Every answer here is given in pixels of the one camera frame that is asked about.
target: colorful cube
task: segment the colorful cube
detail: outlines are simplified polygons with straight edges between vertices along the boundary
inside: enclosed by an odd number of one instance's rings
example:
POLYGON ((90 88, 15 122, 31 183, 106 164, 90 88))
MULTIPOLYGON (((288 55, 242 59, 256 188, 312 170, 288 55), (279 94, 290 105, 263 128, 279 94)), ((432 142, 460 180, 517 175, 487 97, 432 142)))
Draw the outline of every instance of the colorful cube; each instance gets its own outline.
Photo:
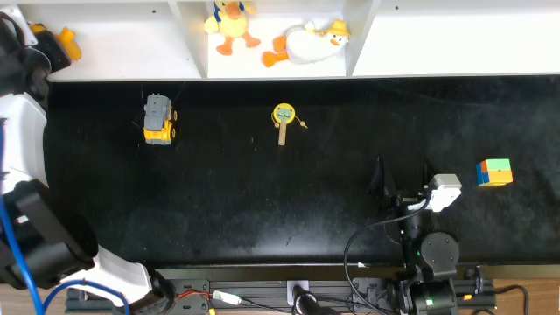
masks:
POLYGON ((504 186, 514 181, 508 158, 492 158, 476 164, 479 186, 504 186))

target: duck beak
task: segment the duck beak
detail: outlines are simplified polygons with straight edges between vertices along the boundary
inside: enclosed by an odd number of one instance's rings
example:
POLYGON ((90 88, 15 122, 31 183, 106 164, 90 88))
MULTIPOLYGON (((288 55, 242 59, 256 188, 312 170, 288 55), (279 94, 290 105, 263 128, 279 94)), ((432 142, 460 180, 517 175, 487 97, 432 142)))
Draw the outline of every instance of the duck beak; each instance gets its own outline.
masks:
POLYGON ((226 14, 232 19, 238 19, 242 14, 242 10, 239 8, 239 3, 233 1, 226 5, 226 14))

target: wooden handle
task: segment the wooden handle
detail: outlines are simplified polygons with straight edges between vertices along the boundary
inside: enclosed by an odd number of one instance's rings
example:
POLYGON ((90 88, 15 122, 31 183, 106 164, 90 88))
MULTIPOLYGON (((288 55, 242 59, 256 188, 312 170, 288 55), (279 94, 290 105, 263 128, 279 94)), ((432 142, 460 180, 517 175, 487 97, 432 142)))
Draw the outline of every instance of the wooden handle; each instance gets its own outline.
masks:
POLYGON ((280 132, 278 132, 278 145, 286 144, 286 125, 287 122, 285 119, 283 119, 280 122, 280 132))

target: toy truck wheel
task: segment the toy truck wheel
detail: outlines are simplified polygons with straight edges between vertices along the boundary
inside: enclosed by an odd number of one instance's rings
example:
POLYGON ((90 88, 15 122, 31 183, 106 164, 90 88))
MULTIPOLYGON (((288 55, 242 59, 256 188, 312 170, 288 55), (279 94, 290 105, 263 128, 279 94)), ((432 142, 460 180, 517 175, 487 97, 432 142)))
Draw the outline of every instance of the toy truck wheel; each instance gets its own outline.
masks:
POLYGON ((176 123, 178 118, 179 118, 179 114, 177 113, 177 110, 172 109, 171 110, 171 122, 176 123))

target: white plush duck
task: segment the white plush duck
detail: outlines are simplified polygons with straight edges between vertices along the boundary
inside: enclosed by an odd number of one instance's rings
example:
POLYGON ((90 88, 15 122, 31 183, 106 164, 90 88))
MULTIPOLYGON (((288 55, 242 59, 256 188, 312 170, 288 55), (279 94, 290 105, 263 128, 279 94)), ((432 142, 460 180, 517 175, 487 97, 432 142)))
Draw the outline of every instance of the white plush duck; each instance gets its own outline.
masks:
POLYGON ((285 36, 274 39, 274 51, 262 55, 266 67, 278 61, 289 60, 295 64, 309 64, 331 58, 344 49, 350 33, 347 24, 337 19, 326 31, 316 31, 315 24, 291 27, 285 36))

